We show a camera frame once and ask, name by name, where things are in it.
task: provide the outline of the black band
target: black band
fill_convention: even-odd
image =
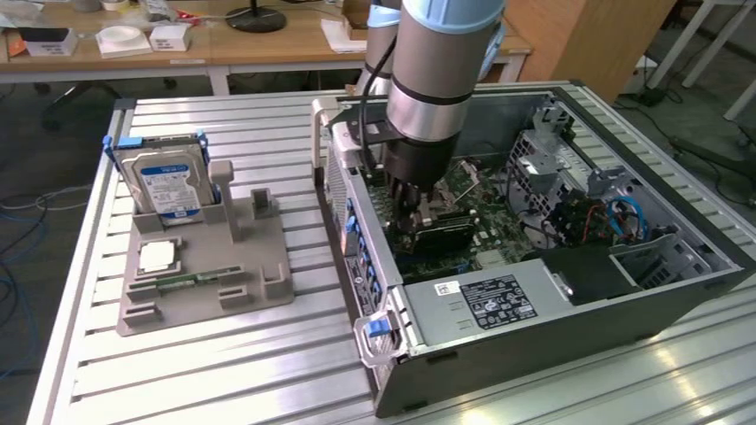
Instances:
[[[383,71],[376,73],[376,68],[374,68],[368,62],[366,62],[366,69],[368,70],[370,73],[375,73],[379,78],[383,78],[384,80],[391,80],[391,73],[384,73]]]
[[[439,105],[460,104],[472,97],[472,91],[467,95],[462,95],[456,97],[427,96],[419,93],[418,91],[408,89],[408,87],[399,82],[396,77],[394,77],[392,80],[394,80],[394,85],[398,86],[398,89],[400,89],[407,96],[412,97],[415,100],[420,100],[424,104],[439,104]]]

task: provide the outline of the white box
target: white box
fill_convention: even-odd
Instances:
[[[634,75],[630,77],[620,95],[638,95],[644,90],[646,83],[651,80],[651,75],[654,75],[654,72],[658,70],[658,66],[659,64],[648,57],[640,57],[636,69],[634,70]]]
[[[152,30],[151,44],[155,51],[187,51],[191,42],[188,25],[164,25]]]
[[[32,56],[71,56],[76,50],[79,38],[74,28],[20,27],[19,33],[26,49]]]
[[[104,42],[99,34],[95,38],[98,38],[99,54],[103,59],[124,58],[127,56],[152,53],[151,42],[147,41],[144,34],[142,34],[134,42],[128,42],[126,44]]]

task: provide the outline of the green circuit board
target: green circuit board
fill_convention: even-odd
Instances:
[[[523,231],[520,218],[503,200],[506,183],[499,180],[503,178],[500,165],[502,161],[499,164],[486,164],[472,159],[454,161],[444,178],[436,183],[432,211],[475,210],[475,234],[464,249],[442,255],[416,255],[407,252],[411,236],[398,234],[392,227],[387,228],[388,244],[407,283],[516,263],[534,250],[534,242]],[[391,221],[392,200],[387,186],[368,184],[368,192],[379,219]]]

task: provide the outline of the motherboard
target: motherboard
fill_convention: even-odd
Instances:
[[[502,157],[451,162],[430,197],[439,220],[414,235],[394,226],[384,179],[379,175],[370,180],[371,201],[406,283],[516,263],[538,248],[542,242],[528,237],[522,217],[506,202],[503,162]]]

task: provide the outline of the gray carpet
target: gray carpet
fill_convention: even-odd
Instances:
[[[679,30],[660,32],[650,49],[655,58],[663,58],[679,35]],[[694,40],[688,54],[706,42]],[[684,103],[666,101],[655,108],[644,109],[670,135],[687,138],[734,158],[751,153],[738,147],[740,131],[722,118],[742,91],[751,84],[756,75],[756,65],[726,50],[719,54],[708,71],[703,74],[694,89],[682,89],[676,82],[671,87],[683,96]],[[335,89],[351,82],[355,73],[323,73],[322,88]],[[312,76],[310,86],[318,88]],[[114,81],[112,85],[126,97],[192,97],[211,95],[211,86],[203,77],[178,78],[179,87],[168,90],[162,79],[138,81]],[[260,91],[299,90],[306,85],[304,73],[240,76],[234,81],[236,93]],[[51,95],[42,97],[30,84],[18,85],[14,93],[0,101],[0,198],[19,194],[40,194],[67,186],[91,183],[99,161],[100,139],[110,123],[112,100],[92,91],[87,93],[58,118],[63,129],[50,134],[39,127],[38,116],[47,103],[70,87],[67,83],[52,84]],[[8,92],[11,86],[0,86],[0,92]],[[620,102],[635,105],[631,99]],[[623,111],[647,136],[668,149],[668,141],[654,128],[650,120],[635,111]],[[740,116],[743,125],[756,127],[756,103],[751,104]],[[680,159],[683,165],[714,188],[714,173],[710,166],[691,156]],[[736,175],[724,174],[722,190],[738,199],[751,194],[751,185]],[[76,203],[87,196],[86,192],[62,198],[59,203]],[[754,220],[756,215],[750,208],[736,205],[742,213]],[[40,334],[39,355],[23,365],[22,375],[12,375],[0,381],[0,424],[18,424],[26,420],[34,388],[36,371],[44,355],[58,312],[58,303],[67,278],[70,260],[78,240],[78,232],[84,209],[51,212],[47,216],[47,238],[36,250],[11,265],[16,279],[24,285],[32,313],[36,316]],[[38,211],[27,212],[34,216]],[[28,223],[0,220],[0,246],[24,231]],[[7,305],[0,305],[0,320],[6,317]],[[28,340],[26,316],[19,308],[14,319],[0,328],[0,370],[12,367],[26,355]]]

